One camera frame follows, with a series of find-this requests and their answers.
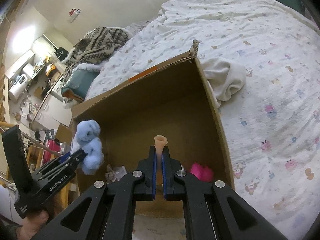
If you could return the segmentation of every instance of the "bed sheet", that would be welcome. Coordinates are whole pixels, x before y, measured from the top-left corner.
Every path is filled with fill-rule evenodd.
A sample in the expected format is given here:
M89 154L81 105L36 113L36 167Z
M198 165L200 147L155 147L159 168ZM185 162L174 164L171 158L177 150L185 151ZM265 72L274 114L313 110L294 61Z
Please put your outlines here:
M247 69L246 85L219 108L236 192L301 239L320 211L320 37L310 20L274 0L170 0L104 65L87 99L193 39L204 67L224 57Z

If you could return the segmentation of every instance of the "light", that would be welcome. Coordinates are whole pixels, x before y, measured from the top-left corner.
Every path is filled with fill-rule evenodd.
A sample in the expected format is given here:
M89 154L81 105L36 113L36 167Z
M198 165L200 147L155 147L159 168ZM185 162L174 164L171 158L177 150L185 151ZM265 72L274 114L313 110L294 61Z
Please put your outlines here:
M35 31L33 26L19 31L12 43L14 52L25 52L30 49L35 38Z

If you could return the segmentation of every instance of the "wooden pole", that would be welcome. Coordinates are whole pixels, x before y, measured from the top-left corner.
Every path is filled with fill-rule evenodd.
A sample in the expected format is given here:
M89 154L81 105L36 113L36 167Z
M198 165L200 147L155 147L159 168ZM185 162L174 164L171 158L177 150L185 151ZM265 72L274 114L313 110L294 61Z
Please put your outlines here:
M27 138L28 140L30 140L31 142L33 142L35 145L37 145L39 148L42 148L48 152L50 152L51 154L55 155L56 157L60 157L61 153L55 152L53 150L51 150L49 147L42 145L41 143L39 143L38 141L34 140L32 137L30 137L29 135L27 135L26 133L24 133L23 131L21 131L21 134Z

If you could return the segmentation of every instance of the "blue plush toy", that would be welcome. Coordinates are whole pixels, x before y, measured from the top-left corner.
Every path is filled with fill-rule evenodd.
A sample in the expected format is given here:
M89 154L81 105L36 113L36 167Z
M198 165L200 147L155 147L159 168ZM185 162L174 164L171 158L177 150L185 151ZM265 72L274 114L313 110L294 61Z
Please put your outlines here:
M77 132L72 141L71 154L82 148L87 156L81 164L86 175L93 175L104 163L102 144L99 139L100 126L95 120L82 121L77 126Z

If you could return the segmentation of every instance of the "beige plastic piece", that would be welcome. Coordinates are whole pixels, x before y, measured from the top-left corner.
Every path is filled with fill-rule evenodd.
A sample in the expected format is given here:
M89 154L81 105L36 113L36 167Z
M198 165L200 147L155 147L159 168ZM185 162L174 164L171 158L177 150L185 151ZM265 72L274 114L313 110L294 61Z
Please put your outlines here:
M162 151L165 145L168 143L168 140L166 137L162 135L157 135L155 137L155 147L156 147L156 154L157 154L157 175L156 175L156 184L161 185L163 183L162 180L162 170L161 170L161 156Z
M163 151L163 148L168 144L168 140L166 137L162 136L162 135L157 135L155 137L155 147L156 147L156 153L157 153L157 156L162 155L162 151Z

